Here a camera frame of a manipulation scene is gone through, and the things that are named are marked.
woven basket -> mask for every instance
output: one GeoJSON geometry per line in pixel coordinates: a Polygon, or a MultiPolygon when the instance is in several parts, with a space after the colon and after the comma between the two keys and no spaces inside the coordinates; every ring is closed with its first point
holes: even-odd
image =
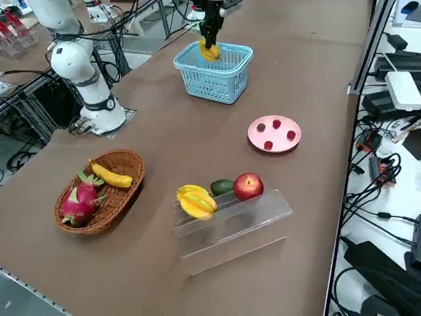
{"type": "MultiPolygon", "coordinates": [[[[73,234],[97,234],[111,225],[119,213],[121,213],[129,202],[130,198],[136,192],[145,175],[145,165],[138,154],[130,150],[116,149],[102,154],[95,159],[99,165],[117,174],[131,176],[133,178],[130,188],[115,188],[105,183],[99,190],[99,195],[107,195],[105,201],[98,207],[98,210],[92,220],[84,227],[71,227],[61,222],[61,206],[73,188],[77,187],[82,181],[75,176],[70,184],[61,192],[54,207],[54,216],[57,225],[65,232],[73,234]]],[[[84,172],[86,176],[93,174],[91,165],[88,163],[84,172]]]]}

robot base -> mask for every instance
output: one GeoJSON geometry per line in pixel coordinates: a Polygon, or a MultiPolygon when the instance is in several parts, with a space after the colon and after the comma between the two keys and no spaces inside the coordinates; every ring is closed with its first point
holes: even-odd
{"type": "Polygon", "coordinates": [[[126,114],[118,101],[115,100],[115,108],[112,111],[90,111],[85,107],[82,108],[80,120],[85,122],[84,125],[91,126],[90,132],[101,135],[122,126],[126,120],[126,114]]]}

raspberry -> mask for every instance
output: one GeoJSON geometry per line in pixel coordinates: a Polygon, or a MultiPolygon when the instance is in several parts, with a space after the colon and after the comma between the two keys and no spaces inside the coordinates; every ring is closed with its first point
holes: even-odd
{"type": "Polygon", "coordinates": [[[272,147],[273,147],[273,143],[270,141],[270,140],[268,140],[267,142],[265,142],[264,143],[264,148],[266,149],[266,150],[271,150],[272,149],[272,147]]]}
{"type": "Polygon", "coordinates": [[[260,123],[259,125],[257,125],[257,130],[261,133],[264,131],[265,129],[265,125],[263,123],[260,123]]]}
{"type": "Polygon", "coordinates": [[[279,126],[281,126],[281,121],[280,120],[274,120],[273,127],[277,130],[279,128],[279,126]]]}
{"type": "Polygon", "coordinates": [[[294,132],[293,130],[290,130],[290,131],[287,133],[287,138],[288,138],[289,140],[293,140],[293,139],[295,138],[295,132],[294,132]]]}

green fruit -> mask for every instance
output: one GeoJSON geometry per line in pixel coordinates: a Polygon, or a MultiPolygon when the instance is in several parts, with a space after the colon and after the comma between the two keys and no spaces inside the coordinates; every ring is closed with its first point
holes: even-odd
{"type": "Polygon", "coordinates": [[[215,196],[221,196],[222,194],[231,192],[234,190],[234,181],[228,179],[221,179],[212,182],[210,190],[215,196]]]}

pink plate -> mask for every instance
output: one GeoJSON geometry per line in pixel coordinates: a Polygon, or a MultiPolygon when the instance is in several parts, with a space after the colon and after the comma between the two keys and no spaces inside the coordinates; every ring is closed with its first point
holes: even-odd
{"type": "Polygon", "coordinates": [[[283,151],[294,148],[301,139],[301,129],[296,122],[287,117],[281,117],[280,115],[268,115],[267,117],[261,117],[251,123],[249,127],[249,139],[254,146],[260,150],[268,153],[281,153],[283,151]],[[281,125],[279,128],[274,128],[274,120],[279,120],[281,125]],[[259,132],[257,126],[263,123],[264,131],[259,132]],[[295,133],[295,137],[291,140],[287,137],[288,132],[292,130],[295,133]],[[272,149],[265,149],[265,142],[272,142],[272,149]]]}

